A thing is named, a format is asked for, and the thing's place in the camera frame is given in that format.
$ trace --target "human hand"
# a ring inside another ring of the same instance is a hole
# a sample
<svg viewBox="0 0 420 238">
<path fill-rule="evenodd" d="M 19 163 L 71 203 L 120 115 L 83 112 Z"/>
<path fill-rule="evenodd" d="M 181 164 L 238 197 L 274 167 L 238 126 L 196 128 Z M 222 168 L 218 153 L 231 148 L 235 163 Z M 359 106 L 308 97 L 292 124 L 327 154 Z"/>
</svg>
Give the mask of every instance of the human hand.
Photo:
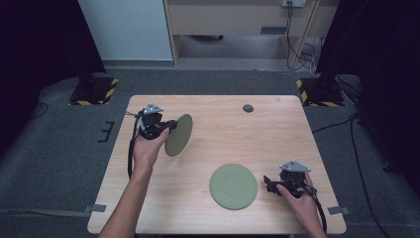
<svg viewBox="0 0 420 238">
<path fill-rule="evenodd" d="M 306 184 L 313 185 L 308 173 L 305 173 L 305 181 Z M 299 198 L 296 198 L 281 184 L 277 185 L 277 189 L 287 200 L 294 215 L 309 237 L 327 237 L 319 221 L 315 201 L 308 193 L 305 192 Z"/>
<path fill-rule="evenodd" d="M 134 169 L 133 174 L 139 172 L 151 172 L 158 158 L 158 151 L 161 145 L 167 140 L 169 129 L 166 128 L 160 136 L 147 140 L 142 136 L 136 138 L 133 150 Z"/>
</svg>

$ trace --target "black base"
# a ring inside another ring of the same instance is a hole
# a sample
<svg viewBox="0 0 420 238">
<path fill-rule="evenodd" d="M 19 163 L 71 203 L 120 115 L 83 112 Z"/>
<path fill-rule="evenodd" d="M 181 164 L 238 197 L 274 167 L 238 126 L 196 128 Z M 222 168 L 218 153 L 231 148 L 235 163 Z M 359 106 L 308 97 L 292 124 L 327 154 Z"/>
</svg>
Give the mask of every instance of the black base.
<svg viewBox="0 0 420 238">
<path fill-rule="evenodd" d="M 79 82 L 70 96 L 70 103 L 87 101 L 93 102 L 92 104 L 101 104 L 100 102 L 106 101 L 113 80 L 113 77 L 95 77 L 93 78 L 94 85 L 90 86 Z"/>
<path fill-rule="evenodd" d="M 318 77 L 300 78 L 300 92 L 305 93 L 303 105 L 344 105 L 344 99 L 340 93 L 340 89 L 335 87 L 333 83 L 322 82 Z"/>
</svg>

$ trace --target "cabinet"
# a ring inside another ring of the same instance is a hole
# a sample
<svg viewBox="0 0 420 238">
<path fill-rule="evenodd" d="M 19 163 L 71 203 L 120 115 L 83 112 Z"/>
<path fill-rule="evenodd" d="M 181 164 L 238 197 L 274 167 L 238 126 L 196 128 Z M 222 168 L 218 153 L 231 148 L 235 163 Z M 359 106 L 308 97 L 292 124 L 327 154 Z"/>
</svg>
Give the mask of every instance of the cabinet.
<svg viewBox="0 0 420 238">
<path fill-rule="evenodd" d="M 325 37 L 339 0 L 307 0 L 293 8 L 289 37 L 300 54 L 306 37 Z M 183 35 L 257 36 L 279 35 L 285 43 L 290 14 L 279 0 L 164 0 L 174 63 Z M 294 65 L 297 57 L 290 57 Z"/>
</svg>

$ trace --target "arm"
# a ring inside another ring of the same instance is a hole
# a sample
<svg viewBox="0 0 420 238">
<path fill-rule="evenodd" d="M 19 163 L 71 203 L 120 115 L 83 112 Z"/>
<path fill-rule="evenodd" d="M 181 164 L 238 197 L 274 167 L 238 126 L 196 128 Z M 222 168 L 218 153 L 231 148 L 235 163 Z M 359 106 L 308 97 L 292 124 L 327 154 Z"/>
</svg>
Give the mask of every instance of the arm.
<svg viewBox="0 0 420 238">
<path fill-rule="evenodd" d="M 305 173 L 305 180 L 308 185 L 312 185 L 309 174 Z M 310 238 L 326 238 L 327 235 L 322 229 L 318 217 L 318 210 L 315 201 L 309 194 L 303 194 L 300 198 L 295 198 L 284 186 L 277 185 L 278 191 L 287 200 L 299 223 L 305 229 Z"/>
<path fill-rule="evenodd" d="M 133 174 L 99 237 L 133 238 L 148 191 L 153 166 L 161 145 L 167 139 L 168 131 L 168 129 L 164 130 L 158 138 L 151 141 L 141 136 L 136 139 L 133 151 Z"/>
</svg>

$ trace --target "green disc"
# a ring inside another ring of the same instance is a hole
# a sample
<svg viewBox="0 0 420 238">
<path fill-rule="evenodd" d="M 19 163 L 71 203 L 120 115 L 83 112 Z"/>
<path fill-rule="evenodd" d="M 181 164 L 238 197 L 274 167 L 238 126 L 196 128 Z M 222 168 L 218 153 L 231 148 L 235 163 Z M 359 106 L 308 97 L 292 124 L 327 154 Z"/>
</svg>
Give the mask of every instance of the green disc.
<svg viewBox="0 0 420 238">
<path fill-rule="evenodd" d="M 164 143 L 166 154 L 174 157 L 185 148 L 192 131 L 192 117 L 184 114 L 176 120 L 176 129 L 170 131 L 169 137 Z"/>
<path fill-rule="evenodd" d="M 223 166 L 210 179 L 210 192 L 216 202 L 231 210 L 250 205 L 257 196 L 257 180 L 245 167 Z"/>
</svg>

